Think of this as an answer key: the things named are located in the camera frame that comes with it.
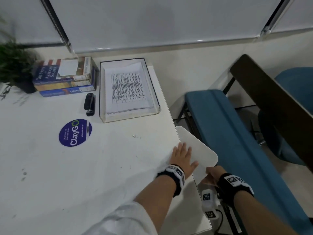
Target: stapler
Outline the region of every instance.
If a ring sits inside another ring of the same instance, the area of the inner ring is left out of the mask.
[[[96,105],[96,98],[93,93],[88,93],[86,95],[84,109],[87,111],[87,116],[93,116],[95,114],[95,105]]]

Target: black pot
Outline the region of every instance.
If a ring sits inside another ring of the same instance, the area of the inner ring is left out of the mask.
[[[32,82],[32,77],[30,77],[29,79],[25,79],[21,82],[15,82],[14,85],[28,94],[31,94],[37,91],[37,89],[35,88]]]

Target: blue circular sticker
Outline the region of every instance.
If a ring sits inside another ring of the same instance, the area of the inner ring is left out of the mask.
[[[78,119],[68,122],[59,133],[59,141],[67,147],[85,142],[91,134],[92,126],[88,120]]]

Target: desk surface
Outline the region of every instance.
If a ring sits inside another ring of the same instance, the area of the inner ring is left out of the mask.
[[[12,88],[0,101],[0,233],[80,235],[132,200],[165,165],[179,142],[153,67],[148,67],[160,114],[102,123],[87,117],[86,94],[43,98]],[[61,128],[87,119],[92,133],[76,147],[58,139]],[[192,177],[173,199],[160,234],[211,229]]]

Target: white shirt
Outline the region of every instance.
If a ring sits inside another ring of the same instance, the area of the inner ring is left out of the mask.
[[[125,203],[82,235],[157,235],[146,210],[135,201]]]

